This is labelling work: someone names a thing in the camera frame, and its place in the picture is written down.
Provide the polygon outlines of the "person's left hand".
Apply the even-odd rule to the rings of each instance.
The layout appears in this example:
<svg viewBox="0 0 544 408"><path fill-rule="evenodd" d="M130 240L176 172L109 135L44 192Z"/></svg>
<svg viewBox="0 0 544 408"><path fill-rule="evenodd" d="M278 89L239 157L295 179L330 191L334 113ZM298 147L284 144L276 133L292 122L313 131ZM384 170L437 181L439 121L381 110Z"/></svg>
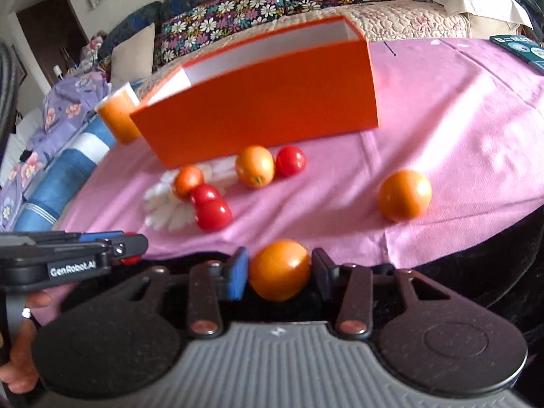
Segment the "person's left hand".
<svg viewBox="0 0 544 408"><path fill-rule="evenodd" d="M10 349L9 360L1 366L1 381L14 394L32 391L39 373L31 358L31 347L37 335L37 328L30 318L20 317L18 335Z"/></svg>

